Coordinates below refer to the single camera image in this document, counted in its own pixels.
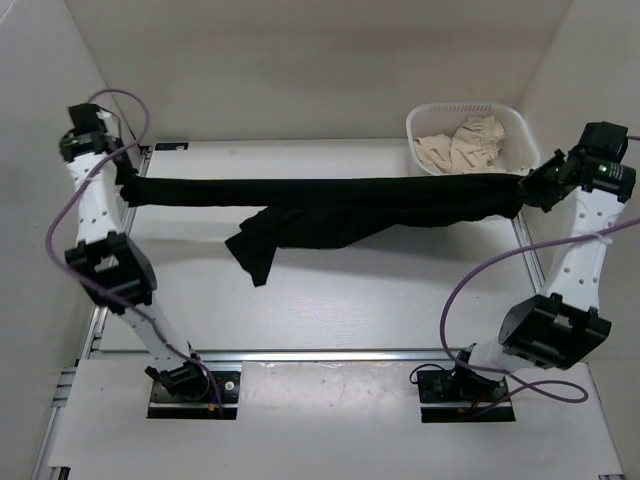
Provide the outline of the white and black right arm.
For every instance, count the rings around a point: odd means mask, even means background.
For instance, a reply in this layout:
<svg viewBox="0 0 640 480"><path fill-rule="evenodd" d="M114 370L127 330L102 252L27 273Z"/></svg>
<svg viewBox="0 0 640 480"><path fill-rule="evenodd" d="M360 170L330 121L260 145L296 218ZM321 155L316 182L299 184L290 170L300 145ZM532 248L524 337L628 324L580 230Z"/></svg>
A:
<svg viewBox="0 0 640 480"><path fill-rule="evenodd" d="M512 307L492 340L475 344L467 365L453 370L449 387L460 399L480 393L486 378L524 368L567 370L602 344L611 323L599 314L599 285L614 227L635 186L636 172L622 155L577 146L567 159L541 167L562 201L561 235L541 290Z"/></svg>

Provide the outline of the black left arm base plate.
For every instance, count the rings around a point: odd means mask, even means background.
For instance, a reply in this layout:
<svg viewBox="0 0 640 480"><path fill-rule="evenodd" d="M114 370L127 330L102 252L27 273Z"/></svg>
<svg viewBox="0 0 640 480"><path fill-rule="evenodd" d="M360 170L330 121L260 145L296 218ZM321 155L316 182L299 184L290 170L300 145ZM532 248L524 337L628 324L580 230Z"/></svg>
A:
<svg viewBox="0 0 640 480"><path fill-rule="evenodd" d="M235 420L241 387L241 372L213 371L221 397L209 378L197 376L193 365L178 370L178 377L160 374L148 366L145 373L152 379L147 418L171 420Z"/></svg>

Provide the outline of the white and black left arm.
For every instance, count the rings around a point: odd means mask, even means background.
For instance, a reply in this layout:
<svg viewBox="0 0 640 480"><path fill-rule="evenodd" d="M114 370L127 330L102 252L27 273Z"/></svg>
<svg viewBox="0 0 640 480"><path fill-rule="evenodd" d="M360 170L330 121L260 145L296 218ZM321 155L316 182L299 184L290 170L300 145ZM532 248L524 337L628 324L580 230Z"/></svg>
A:
<svg viewBox="0 0 640 480"><path fill-rule="evenodd" d="M146 374L171 394L188 400L206 395L210 377L189 342L171 328L154 300L155 272L149 259L125 232L116 189L138 171L126 153L108 162L94 176L90 172L122 146L112 135L72 130L60 141L60 152L76 190L84 183L78 205L76 246L64 253L74 272L102 289L87 286L90 298L125 322L145 345L154 364Z"/></svg>

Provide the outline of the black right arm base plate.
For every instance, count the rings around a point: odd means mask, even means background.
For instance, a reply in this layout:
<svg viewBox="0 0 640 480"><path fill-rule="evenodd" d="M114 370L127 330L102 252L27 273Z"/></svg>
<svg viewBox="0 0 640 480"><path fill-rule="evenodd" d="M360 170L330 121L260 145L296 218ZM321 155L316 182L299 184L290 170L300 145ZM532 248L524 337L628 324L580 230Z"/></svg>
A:
<svg viewBox="0 0 640 480"><path fill-rule="evenodd" d="M423 424L515 421L504 380L486 380L458 367L426 363L409 373L409 382L418 389Z"/></svg>

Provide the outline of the black trousers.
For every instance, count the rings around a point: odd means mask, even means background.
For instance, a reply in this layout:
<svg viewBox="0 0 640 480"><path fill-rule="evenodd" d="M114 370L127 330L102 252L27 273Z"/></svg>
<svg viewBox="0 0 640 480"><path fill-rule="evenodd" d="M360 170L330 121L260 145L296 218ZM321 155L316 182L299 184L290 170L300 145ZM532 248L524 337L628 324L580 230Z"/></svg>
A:
<svg viewBox="0 0 640 480"><path fill-rule="evenodd" d="M255 286L279 249L341 249L390 227L514 218L525 203L511 174L361 179L187 180L132 177L132 207L256 207L225 242Z"/></svg>

